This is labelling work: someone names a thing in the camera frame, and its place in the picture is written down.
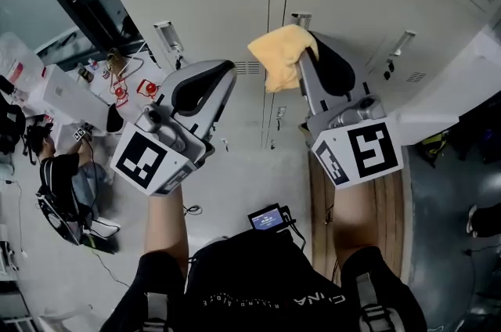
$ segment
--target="person's leg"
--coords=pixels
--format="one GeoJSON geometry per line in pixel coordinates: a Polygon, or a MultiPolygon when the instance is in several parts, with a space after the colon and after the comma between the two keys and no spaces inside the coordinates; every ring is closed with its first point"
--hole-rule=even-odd
{"type": "Polygon", "coordinates": [[[501,203],[489,208],[479,208],[470,214],[471,232],[474,236],[490,237],[501,233],[501,203]]]}
{"type": "Polygon", "coordinates": [[[80,167],[77,174],[71,178],[75,198],[79,203],[92,208],[92,217],[97,218],[99,216],[99,211],[96,205],[96,197],[92,192],[91,186],[88,184],[87,171],[84,167],[80,167]]]}
{"type": "Polygon", "coordinates": [[[100,164],[88,162],[84,166],[80,167],[80,169],[83,171],[87,179],[97,179],[98,182],[104,182],[106,180],[106,171],[100,164]]]}

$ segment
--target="wire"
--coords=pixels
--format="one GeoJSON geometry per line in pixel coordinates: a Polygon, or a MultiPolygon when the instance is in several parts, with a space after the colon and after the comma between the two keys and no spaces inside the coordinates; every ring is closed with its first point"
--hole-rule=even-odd
{"type": "Polygon", "coordinates": [[[488,250],[489,248],[498,248],[498,247],[501,247],[501,244],[497,244],[495,246],[485,246],[483,248],[479,248],[477,250],[471,250],[471,249],[468,249],[468,250],[465,250],[464,251],[464,254],[466,255],[470,255],[470,253],[479,253],[480,251],[483,251],[483,250],[488,250]]]}
{"type": "Polygon", "coordinates": [[[96,203],[97,193],[98,193],[97,170],[96,170],[96,163],[94,162],[94,149],[92,148],[91,143],[87,139],[84,139],[84,141],[86,141],[86,143],[88,144],[88,148],[91,149],[92,164],[94,165],[94,180],[96,181],[96,194],[94,194],[94,200],[92,201],[92,206],[91,206],[91,213],[92,213],[92,217],[94,218],[94,204],[96,203]]]}
{"type": "Polygon", "coordinates": [[[139,49],[137,50],[137,52],[129,58],[128,62],[125,64],[125,66],[122,68],[122,70],[120,70],[120,72],[118,73],[118,76],[117,76],[118,78],[120,77],[120,75],[121,75],[122,73],[124,73],[124,70],[125,70],[125,69],[127,69],[127,66],[129,65],[129,63],[130,63],[133,59],[139,59],[139,60],[141,60],[142,62],[141,62],[141,65],[140,65],[139,67],[141,67],[141,66],[142,66],[142,64],[144,63],[144,60],[142,60],[142,59],[140,59],[140,58],[136,58],[135,56],[136,56],[137,54],[139,54],[139,52],[141,51],[141,49],[142,49],[145,45],[146,45],[146,41],[144,41],[144,42],[143,42],[143,44],[141,45],[141,48],[139,48],[139,49]]]}
{"type": "Polygon", "coordinates": [[[427,330],[427,332],[442,332],[443,330],[444,330],[444,326],[440,325],[440,326],[438,326],[436,328],[427,330]]]}
{"type": "Polygon", "coordinates": [[[112,280],[114,280],[115,282],[121,283],[122,285],[126,286],[127,288],[129,288],[129,287],[130,287],[130,285],[127,285],[125,282],[122,282],[121,280],[118,280],[118,279],[115,277],[115,275],[114,275],[114,274],[110,271],[110,269],[109,269],[106,265],[104,265],[103,259],[99,256],[99,254],[97,254],[97,253],[94,251],[94,249],[93,249],[93,248],[91,248],[91,251],[92,251],[92,253],[93,253],[93,254],[94,254],[97,258],[99,258],[99,262],[101,263],[101,265],[103,266],[103,268],[104,268],[106,271],[108,271],[108,273],[110,274],[110,276],[111,276],[111,279],[112,279],[112,280]]]}
{"type": "Polygon", "coordinates": [[[186,208],[184,205],[182,206],[185,209],[186,215],[200,215],[204,210],[200,205],[192,205],[191,207],[186,208]]]}
{"type": "Polygon", "coordinates": [[[21,189],[21,186],[17,182],[17,180],[13,180],[12,183],[15,183],[17,188],[19,189],[19,196],[17,197],[17,210],[19,213],[19,248],[20,248],[21,252],[24,252],[24,250],[23,250],[23,228],[21,227],[21,197],[23,196],[23,189],[21,189]]]}
{"type": "Polygon", "coordinates": [[[326,220],[325,220],[325,224],[326,225],[329,225],[332,222],[332,214],[331,214],[330,210],[333,209],[333,208],[334,208],[334,204],[332,204],[326,210],[326,220]]]}
{"type": "Polygon", "coordinates": [[[336,278],[336,272],[337,272],[337,267],[339,266],[339,262],[336,260],[334,263],[334,268],[332,270],[332,278],[330,278],[330,281],[334,283],[334,279],[336,278]]]}
{"type": "Polygon", "coordinates": [[[296,225],[292,223],[292,218],[289,216],[289,214],[284,213],[283,216],[285,217],[286,221],[290,223],[290,228],[303,240],[303,244],[301,245],[301,251],[305,249],[306,246],[306,239],[301,235],[301,232],[297,229],[296,225]]]}
{"type": "Polygon", "coordinates": [[[484,247],[480,250],[465,250],[463,252],[466,256],[468,256],[470,258],[470,263],[471,263],[471,292],[470,292],[470,297],[468,298],[468,304],[467,304],[466,308],[460,313],[460,316],[458,316],[453,321],[451,321],[450,323],[445,325],[445,327],[443,325],[441,325],[441,326],[436,327],[434,329],[431,329],[429,331],[438,330],[440,327],[442,327],[442,329],[440,330],[440,332],[442,332],[442,330],[445,330],[445,329],[449,328],[451,325],[453,325],[454,323],[457,323],[458,321],[460,321],[470,311],[471,302],[472,302],[473,296],[475,294],[475,287],[477,286],[477,271],[475,269],[475,261],[473,260],[473,256],[471,255],[471,253],[477,252],[477,251],[482,251],[482,250],[485,250],[487,248],[494,248],[494,247],[498,247],[498,246],[484,247]]]}

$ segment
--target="black padding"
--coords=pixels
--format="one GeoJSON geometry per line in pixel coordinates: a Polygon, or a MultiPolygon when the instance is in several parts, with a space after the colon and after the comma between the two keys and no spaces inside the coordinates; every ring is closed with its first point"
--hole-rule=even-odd
{"type": "Polygon", "coordinates": [[[14,92],[14,84],[3,76],[0,76],[0,90],[10,96],[14,92]]]}
{"type": "Polygon", "coordinates": [[[204,106],[211,93],[225,74],[235,64],[229,60],[220,65],[184,80],[172,93],[172,105],[182,116],[193,116],[204,106]]]}
{"type": "Polygon", "coordinates": [[[124,126],[124,119],[117,111],[115,104],[110,106],[108,110],[108,120],[106,122],[106,131],[108,133],[118,132],[124,126]]]}
{"type": "Polygon", "coordinates": [[[308,47],[306,51],[319,76],[320,84],[332,96],[346,96],[355,87],[355,72],[346,60],[314,35],[313,37],[319,47],[319,60],[316,60],[315,53],[311,48],[308,47]]]}

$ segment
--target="door handle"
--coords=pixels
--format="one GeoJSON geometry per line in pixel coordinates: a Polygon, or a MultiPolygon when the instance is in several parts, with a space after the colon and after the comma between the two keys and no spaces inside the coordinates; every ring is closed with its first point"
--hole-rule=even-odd
{"type": "Polygon", "coordinates": [[[311,13],[300,13],[292,12],[290,14],[290,24],[296,24],[299,27],[303,27],[305,30],[310,27],[310,21],[312,20],[311,13]]]}
{"type": "Polygon", "coordinates": [[[397,45],[390,55],[400,56],[402,54],[402,50],[413,40],[414,37],[416,37],[416,33],[414,33],[414,31],[406,30],[398,40],[397,45]]]}
{"type": "Polygon", "coordinates": [[[169,52],[174,51],[180,53],[183,51],[178,33],[175,32],[174,25],[171,22],[159,22],[155,23],[153,26],[155,27],[160,40],[162,40],[165,48],[167,48],[169,52]]]}

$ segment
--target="wooden board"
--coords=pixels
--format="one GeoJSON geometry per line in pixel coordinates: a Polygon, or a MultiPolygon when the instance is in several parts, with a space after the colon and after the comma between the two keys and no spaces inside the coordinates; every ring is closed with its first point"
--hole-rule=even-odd
{"type": "MultiPolygon", "coordinates": [[[[336,252],[333,223],[328,222],[334,203],[335,188],[325,175],[322,165],[309,153],[310,190],[312,198],[312,264],[315,271],[327,279],[333,277],[336,252]]],[[[369,182],[377,220],[377,245],[384,260],[395,275],[402,271],[404,233],[404,204],[402,173],[400,171],[369,182]]],[[[334,282],[341,284],[341,272],[336,271],[334,282]]]]}

